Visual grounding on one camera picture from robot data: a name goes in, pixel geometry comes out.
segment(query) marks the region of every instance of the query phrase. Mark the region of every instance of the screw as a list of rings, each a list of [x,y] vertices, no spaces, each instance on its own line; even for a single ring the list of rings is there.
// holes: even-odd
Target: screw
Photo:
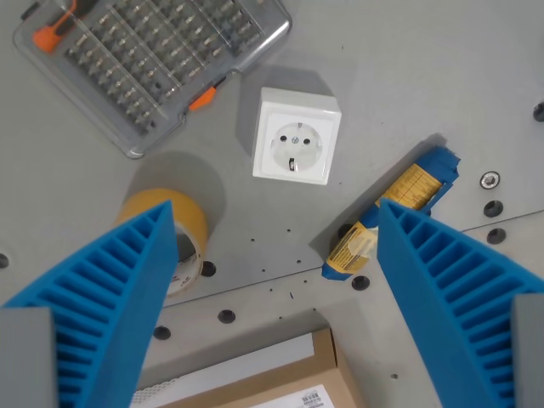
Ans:
[[[491,190],[494,189],[501,182],[501,176],[497,172],[487,172],[479,180],[479,185],[482,189]]]
[[[81,45],[82,45],[83,43],[85,43],[85,41],[87,41],[87,38],[88,38],[87,34],[83,34],[83,35],[79,38],[79,40],[76,41],[76,46],[77,46],[77,47],[81,47]]]
[[[100,17],[99,24],[101,26],[104,25],[104,23],[110,18],[110,13],[104,15],[103,17]]]
[[[245,25],[242,26],[240,30],[238,30],[238,34],[243,34],[247,30],[249,30],[252,27],[252,23],[248,21]]]
[[[166,92],[164,96],[166,98],[170,98],[173,95],[174,92],[176,92],[176,88],[170,88],[170,90],[168,92]]]
[[[212,41],[215,41],[215,39],[218,37],[217,34],[212,34],[210,37],[208,37],[206,40],[204,40],[204,45],[208,45]]]

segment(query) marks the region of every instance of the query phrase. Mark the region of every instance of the barcode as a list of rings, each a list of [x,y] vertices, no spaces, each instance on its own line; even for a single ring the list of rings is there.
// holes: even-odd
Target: barcode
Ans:
[[[303,403],[304,403],[304,408],[319,408],[320,406],[325,405],[321,402],[321,397],[317,393],[304,395]]]

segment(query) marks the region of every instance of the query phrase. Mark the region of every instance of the mounting hole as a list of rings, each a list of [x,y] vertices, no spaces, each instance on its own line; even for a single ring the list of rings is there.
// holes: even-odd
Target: mounting hole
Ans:
[[[484,215],[489,218],[497,217],[501,215],[504,206],[498,200],[493,200],[485,204]]]
[[[494,189],[501,182],[501,175],[497,172],[487,172],[479,179],[479,185],[482,189]]]
[[[349,230],[351,230],[351,227],[353,227],[352,224],[344,224],[338,229],[338,238],[342,239],[344,235],[348,233]]]
[[[533,117],[537,122],[544,122],[544,103],[535,106],[535,110],[533,111]]]
[[[487,235],[487,242],[497,245],[507,239],[507,232],[502,228],[494,228]]]
[[[0,253],[0,269],[7,268],[9,266],[9,259],[3,253]]]
[[[351,287],[356,291],[364,291],[370,285],[371,282],[366,276],[355,276],[351,281]]]
[[[229,325],[233,321],[236,320],[236,314],[232,310],[221,310],[218,314],[218,319],[221,323],[224,323],[225,325]]]
[[[157,340],[168,340],[172,336],[170,329],[165,326],[158,326],[153,331],[153,337]]]
[[[213,262],[204,261],[204,264],[202,265],[201,275],[210,278],[214,276],[217,271],[218,269]]]

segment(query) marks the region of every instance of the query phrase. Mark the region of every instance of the black hole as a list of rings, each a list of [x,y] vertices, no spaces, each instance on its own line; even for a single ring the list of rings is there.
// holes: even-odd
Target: black hole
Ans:
[[[507,232],[502,228],[494,228],[487,235],[487,241],[491,245],[497,245],[507,239]]]
[[[209,278],[211,276],[214,276],[217,271],[218,269],[212,262],[204,261],[204,264],[202,265],[201,275]]]
[[[353,227],[352,224],[344,224],[338,229],[338,238],[342,239],[344,235],[348,233],[349,230],[351,230],[351,227]]]
[[[535,106],[533,117],[538,122],[544,122],[544,103],[538,104],[537,106]]]
[[[351,281],[351,287],[356,291],[364,291],[370,285],[371,282],[366,276],[355,276]]]
[[[7,268],[9,266],[9,259],[3,253],[0,253],[0,269]]]
[[[165,326],[158,326],[153,331],[153,337],[157,340],[168,340],[172,336],[170,329]]]
[[[229,325],[233,321],[236,320],[236,314],[232,310],[221,310],[218,314],[218,319],[221,323],[224,323],[225,325]]]
[[[493,200],[485,204],[484,215],[486,217],[493,218],[498,215],[501,215],[503,209],[504,209],[504,206],[502,205],[500,201]]]

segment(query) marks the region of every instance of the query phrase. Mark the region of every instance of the yellow label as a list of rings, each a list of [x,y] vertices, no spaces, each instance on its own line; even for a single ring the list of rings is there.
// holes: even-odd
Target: yellow label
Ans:
[[[376,244],[377,230],[366,229],[357,221],[338,242],[326,262],[340,273],[353,274],[365,266]]]
[[[391,187],[383,193],[382,198],[397,201],[399,204],[421,209],[440,190],[442,184],[417,164],[412,164]]]
[[[440,190],[442,184],[417,164],[412,164],[383,193],[382,198],[397,201],[405,207],[421,209]],[[360,222],[355,223],[338,242],[326,262],[336,271],[353,274],[365,266],[371,251],[377,244],[377,229],[367,229]]]

